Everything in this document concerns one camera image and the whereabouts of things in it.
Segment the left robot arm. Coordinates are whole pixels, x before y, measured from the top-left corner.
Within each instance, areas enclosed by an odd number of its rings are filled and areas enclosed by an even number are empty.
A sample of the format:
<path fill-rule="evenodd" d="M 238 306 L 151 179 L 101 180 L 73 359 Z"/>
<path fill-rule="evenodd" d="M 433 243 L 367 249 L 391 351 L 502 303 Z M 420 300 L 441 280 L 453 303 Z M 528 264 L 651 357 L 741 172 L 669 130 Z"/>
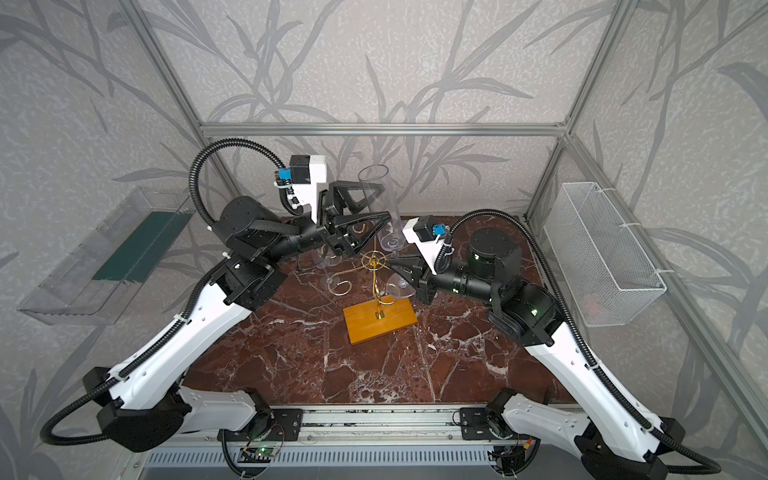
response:
<path fill-rule="evenodd" d="M 101 407 L 98 439 L 133 451 L 153 449 L 176 434 L 204 430 L 262 433 L 273 420 L 255 392 L 206 392 L 182 384 L 188 368 L 223 334 L 263 306 L 286 280 L 280 264 L 327 246 L 356 256 L 389 222 L 377 205 L 385 187 L 337 181 L 312 188 L 318 216 L 288 221 L 241 196 L 213 225 L 228 255 L 193 287 L 187 305 L 155 338 L 110 370 L 95 368 L 84 385 Z"/>

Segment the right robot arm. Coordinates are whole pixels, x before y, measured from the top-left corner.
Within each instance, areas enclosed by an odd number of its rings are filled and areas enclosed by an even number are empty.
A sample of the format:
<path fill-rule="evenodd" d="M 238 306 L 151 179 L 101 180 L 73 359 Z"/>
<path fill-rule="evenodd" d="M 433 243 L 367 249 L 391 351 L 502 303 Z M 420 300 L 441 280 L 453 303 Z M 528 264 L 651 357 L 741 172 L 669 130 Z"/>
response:
<path fill-rule="evenodd" d="M 438 291 L 475 299 L 488 321 L 543 364 L 581 406 L 579 413 L 535 402 L 505 389 L 486 407 L 495 435 L 530 435 L 578 458 L 595 479 L 664 479 L 672 466 L 661 457 L 669 447 L 620 405 L 584 357 L 556 299 L 521 274 L 522 251 L 505 232 L 483 228 L 469 240 L 466 259 L 439 271 L 437 256 L 448 228 L 432 216 L 412 218 L 403 228 L 416 256 L 391 269 L 430 304 Z"/>

